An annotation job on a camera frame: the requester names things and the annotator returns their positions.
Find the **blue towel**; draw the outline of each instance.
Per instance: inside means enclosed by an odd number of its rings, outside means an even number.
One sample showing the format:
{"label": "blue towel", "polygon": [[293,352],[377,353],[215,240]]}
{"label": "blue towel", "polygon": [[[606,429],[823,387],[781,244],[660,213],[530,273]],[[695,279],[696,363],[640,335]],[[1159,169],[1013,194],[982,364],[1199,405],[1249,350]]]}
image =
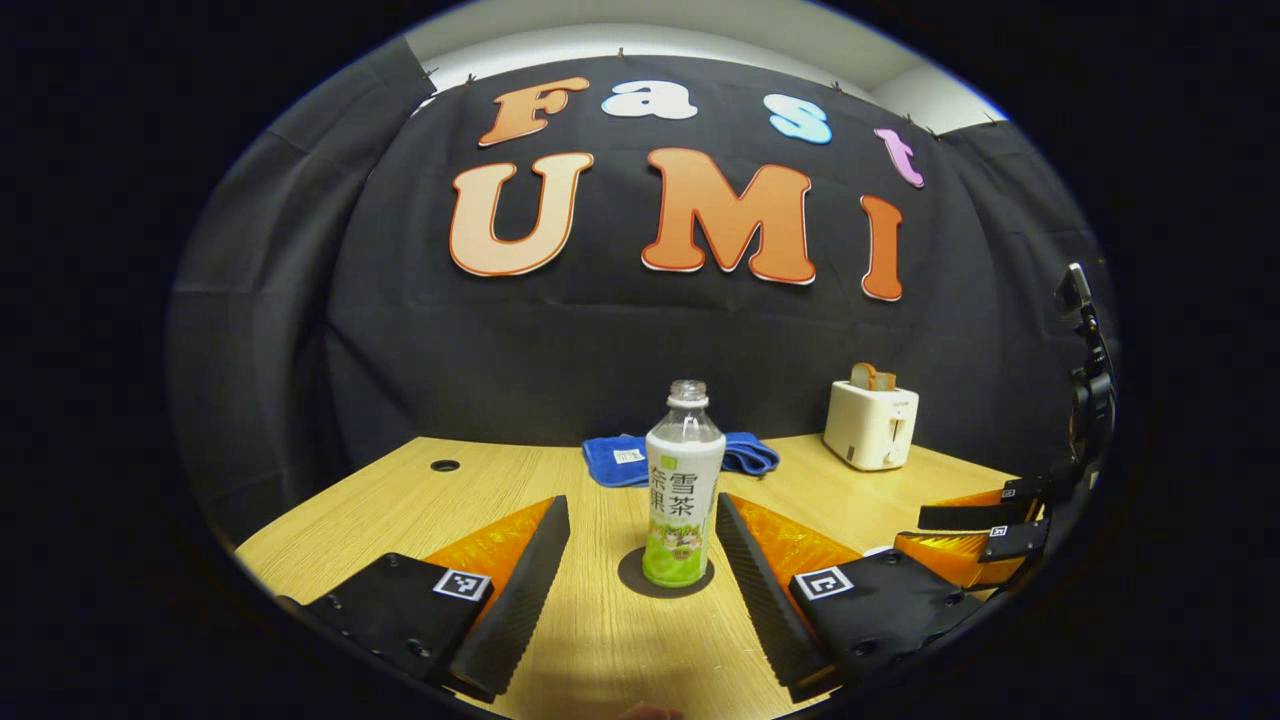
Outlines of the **blue towel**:
{"label": "blue towel", "polygon": [[[603,437],[582,443],[586,468],[595,482],[608,488],[648,487],[649,468],[643,437]],[[731,473],[763,475],[781,462],[777,451],[751,433],[724,433],[724,460]]]}

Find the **dark circular mat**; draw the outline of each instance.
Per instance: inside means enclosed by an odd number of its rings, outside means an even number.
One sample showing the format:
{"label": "dark circular mat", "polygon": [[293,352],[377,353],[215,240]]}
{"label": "dark circular mat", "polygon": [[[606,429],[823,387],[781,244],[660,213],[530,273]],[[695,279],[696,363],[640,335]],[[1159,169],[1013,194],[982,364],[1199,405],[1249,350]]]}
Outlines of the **dark circular mat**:
{"label": "dark circular mat", "polygon": [[644,570],[640,566],[640,560],[643,557],[643,547],[637,547],[626,553],[626,556],[622,557],[622,562],[618,562],[618,579],[622,580],[623,585],[646,597],[689,597],[709,585],[712,578],[716,577],[716,566],[712,565],[710,560],[707,560],[707,574],[703,575],[703,579],[682,588],[660,588],[645,579]]}

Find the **blue letter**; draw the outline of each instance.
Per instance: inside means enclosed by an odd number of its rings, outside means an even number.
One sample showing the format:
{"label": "blue letter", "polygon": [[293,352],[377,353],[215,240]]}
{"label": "blue letter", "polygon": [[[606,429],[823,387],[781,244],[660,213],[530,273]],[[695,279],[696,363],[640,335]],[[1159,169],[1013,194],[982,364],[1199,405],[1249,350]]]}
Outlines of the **blue letter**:
{"label": "blue letter", "polygon": [[814,145],[831,142],[831,128],[823,122],[827,113],[813,102],[787,95],[765,95],[764,106],[776,113],[769,117],[769,123],[782,135]]}

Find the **wooden table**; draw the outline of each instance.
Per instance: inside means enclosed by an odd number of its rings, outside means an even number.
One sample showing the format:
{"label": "wooden table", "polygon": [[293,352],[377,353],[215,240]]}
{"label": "wooden table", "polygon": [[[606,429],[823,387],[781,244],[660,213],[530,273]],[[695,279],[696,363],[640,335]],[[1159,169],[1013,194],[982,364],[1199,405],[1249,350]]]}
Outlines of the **wooden table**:
{"label": "wooden table", "polygon": [[[820,436],[765,442],[782,456],[778,469],[763,479],[723,473],[719,489],[859,552],[916,529],[924,502],[996,489],[1012,477],[923,447],[911,448],[904,468],[861,473]],[[431,470],[442,459],[461,468]],[[425,557],[564,495],[572,536],[538,629],[507,693],[476,705],[517,720],[607,720],[649,701],[690,720],[754,720],[819,702],[792,705],[777,684],[718,542],[710,543],[716,578],[694,596],[653,600],[618,580],[618,561],[644,544],[648,493],[596,484],[581,447],[417,438],[262,528],[236,553],[273,593],[306,603],[383,553]]]}

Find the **plastic bottle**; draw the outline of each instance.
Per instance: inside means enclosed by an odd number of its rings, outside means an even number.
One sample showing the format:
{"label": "plastic bottle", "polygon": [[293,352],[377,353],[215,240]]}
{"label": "plastic bottle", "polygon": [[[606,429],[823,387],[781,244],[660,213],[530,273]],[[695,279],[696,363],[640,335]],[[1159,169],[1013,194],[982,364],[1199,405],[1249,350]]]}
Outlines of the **plastic bottle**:
{"label": "plastic bottle", "polygon": [[649,533],[641,568],[664,588],[682,588],[707,574],[712,509],[724,433],[707,416],[707,384],[671,383],[671,411],[645,436],[649,462]]}

